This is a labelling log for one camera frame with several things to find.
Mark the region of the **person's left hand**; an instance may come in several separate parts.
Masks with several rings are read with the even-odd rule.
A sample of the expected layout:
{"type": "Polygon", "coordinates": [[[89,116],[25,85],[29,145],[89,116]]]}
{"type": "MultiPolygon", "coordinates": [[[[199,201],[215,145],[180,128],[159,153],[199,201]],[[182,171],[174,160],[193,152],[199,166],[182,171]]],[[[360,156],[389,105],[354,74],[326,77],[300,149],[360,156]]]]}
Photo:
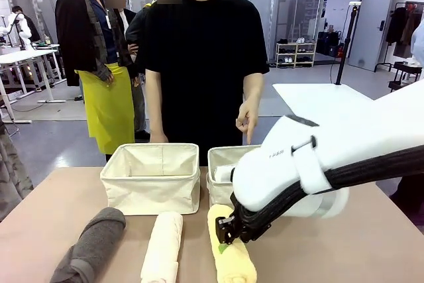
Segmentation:
{"type": "Polygon", "coordinates": [[[254,130],[258,124],[259,101],[249,98],[242,103],[236,118],[236,128],[246,135],[247,144],[251,144],[254,130]]]}

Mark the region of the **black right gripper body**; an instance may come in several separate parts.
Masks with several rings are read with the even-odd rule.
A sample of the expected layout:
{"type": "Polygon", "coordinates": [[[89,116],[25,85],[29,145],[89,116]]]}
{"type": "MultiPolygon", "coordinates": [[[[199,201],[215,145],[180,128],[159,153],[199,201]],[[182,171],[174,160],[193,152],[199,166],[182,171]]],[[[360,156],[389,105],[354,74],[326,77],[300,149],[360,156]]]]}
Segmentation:
{"type": "Polygon", "coordinates": [[[215,232],[218,242],[221,244],[232,244],[235,239],[244,242],[242,234],[244,223],[235,215],[229,217],[217,217],[215,220],[215,232]]]}

